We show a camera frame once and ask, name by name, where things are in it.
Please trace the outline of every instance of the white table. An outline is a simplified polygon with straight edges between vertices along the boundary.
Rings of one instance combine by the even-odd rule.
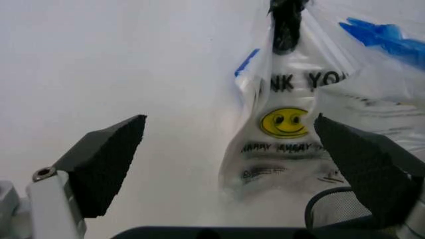
[[[0,180],[24,195],[32,173],[86,132],[147,114],[122,189],[104,217],[87,220],[86,238],[145,225],[303,226],[306,195],[219,199],[241,111],[233,72],[259,2],[1,1]],[[363,2],[423,21],[420,0]]]

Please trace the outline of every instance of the screw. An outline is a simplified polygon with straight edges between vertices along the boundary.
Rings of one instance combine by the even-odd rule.
[[[32,175],[32,181],[38,182],[44,180],[46,178],[50,178],[51,176],[56,175],[56,168],[54,167],[45,167]]]

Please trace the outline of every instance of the mesh cover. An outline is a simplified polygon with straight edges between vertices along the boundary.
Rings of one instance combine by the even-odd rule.
[[[354,222],[371,217],[371,212],[356,198],[351,188],[334,188],[314,196],[305,213],[308,229]]]

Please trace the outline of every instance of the white plastic bag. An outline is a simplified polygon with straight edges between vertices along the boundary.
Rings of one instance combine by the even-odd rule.
[[[403,71],[395,70],[399,74],[405,74],[408,66],[365,48],[315,7],[310,4],[303,11],[301,38],[293,52],[272,54],[269,28],[238,69],[244,115],[219,175],[224,189],[237,195],[273,187],[313,194],[347,185],[312,127],[319,113],[386,134],[410,151],[425,148],[424,134],[418,130],[425,116],[399,101],[424,97],[406,95],[417,82],[409,78],[404,87],[374,92],[388,81],[383,69],[391,66],[385,63],[402,67]],[[415,79],[425,76],[420,71],[412,74],[417,74]]]

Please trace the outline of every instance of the smiley face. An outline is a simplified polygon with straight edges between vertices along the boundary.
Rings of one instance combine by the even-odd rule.
[[[275,138],[298,138],[309,133],[301,124],[301,116],[307,111],[298,108],[274,110],[261,119],[261,130]]]

